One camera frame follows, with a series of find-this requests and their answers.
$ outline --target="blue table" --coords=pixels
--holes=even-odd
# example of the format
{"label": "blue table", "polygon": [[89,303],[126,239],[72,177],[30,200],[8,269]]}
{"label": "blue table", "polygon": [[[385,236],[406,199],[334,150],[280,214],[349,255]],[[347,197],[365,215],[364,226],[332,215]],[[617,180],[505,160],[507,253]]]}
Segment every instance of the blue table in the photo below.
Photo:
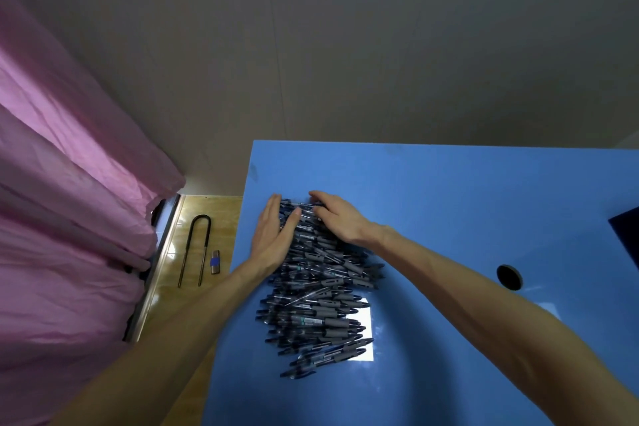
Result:
{"label": "blue table", "polygon": [[[607,219],[639,205],[639,151],[256,141],[231,268],[268,196],[336,193],[368,218],[558,316],[639,394],[639,270]],[[220,337],[203,424],[546,425],[545,416],[397,271],[371,301],[373,361],[281,379],[290,357],[254,320],[261,285]]]}

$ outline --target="lighter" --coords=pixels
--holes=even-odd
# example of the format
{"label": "lighter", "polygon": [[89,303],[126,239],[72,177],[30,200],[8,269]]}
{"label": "lighter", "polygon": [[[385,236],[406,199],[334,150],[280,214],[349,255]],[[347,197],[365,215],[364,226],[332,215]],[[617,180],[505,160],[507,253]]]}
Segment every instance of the lighter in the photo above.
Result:
{"label": "lighter", "polygon": [[211,256],[211,275],[217,275],[220,272],[220,252],[215,250]]}

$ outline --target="pink curtain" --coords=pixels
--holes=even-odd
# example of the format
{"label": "pink curtain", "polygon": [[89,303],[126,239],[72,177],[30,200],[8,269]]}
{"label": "pink curtain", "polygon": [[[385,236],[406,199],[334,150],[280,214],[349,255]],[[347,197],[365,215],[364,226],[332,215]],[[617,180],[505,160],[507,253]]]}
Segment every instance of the pink curtain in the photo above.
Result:
{"label": "pink curtain", "polygon": [[16,0],[0,0],[0,424],[36,425],[124,349],[184,178]]}

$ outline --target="tiled floor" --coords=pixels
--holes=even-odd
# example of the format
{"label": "tiled floor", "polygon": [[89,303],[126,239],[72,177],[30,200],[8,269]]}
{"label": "tiled floor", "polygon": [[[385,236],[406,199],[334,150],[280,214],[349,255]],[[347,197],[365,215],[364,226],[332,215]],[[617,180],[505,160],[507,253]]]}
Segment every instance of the tiled floor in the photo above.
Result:
{"label": "tiled floor", "polygon": [[[171,317],[186,302],[192,300],[202,291],[219,283],[229,272],[235,232],[240,217],[242,197],[225,196],[185,196],[181,208],[177,210],[172,235],[167,238],[164,256],[158,263],[156,287],[151,297],[151,304],[142,329],[142,335],[160,325]],[[202,286],[198,288],[200,263],[206,234],[206,220],[196,223],[188,252],[187,267],[178,288],[180,267],[184,258],[184,248],[187,242],[188,228],[198,214],[211,217],[212,227],[208,242],[208,258],[204,265]],[[221,266],[219,275],[211,275],[209,258],[213,250],[220,251]],[[193,378],[173,406],[164,420],[164,426],[199,426],[208,390],[208,380],[215,356],[215,346],[204,358]]]}

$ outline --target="hand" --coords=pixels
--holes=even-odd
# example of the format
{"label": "hand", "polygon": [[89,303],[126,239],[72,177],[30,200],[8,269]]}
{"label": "hand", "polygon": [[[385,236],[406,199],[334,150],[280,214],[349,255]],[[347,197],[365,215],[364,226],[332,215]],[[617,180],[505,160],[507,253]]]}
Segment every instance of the hand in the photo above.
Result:
{"label": "hand", "polygon": [[378,225],[366,219],[351,204],[340,196],[327,194],[322,191],[310,191],[309,194],[315,200],[321,200],[326,207],[315,206],[313,212],[324,221],[324,224],[333,234],[342,241],[368,246],[376,235]]}
{"label": "hand", "polygon": [[300,221],[302,211],[295,209],[288,219],[284,228],[280,231],[279,205],[282,196],[273,194],[268,199],[267,206],[258,218],[258,226],[251,241],[251,258],[262,259],[267,266],[276,268],[282,264],[288,248],[291,246],[295,226]]}

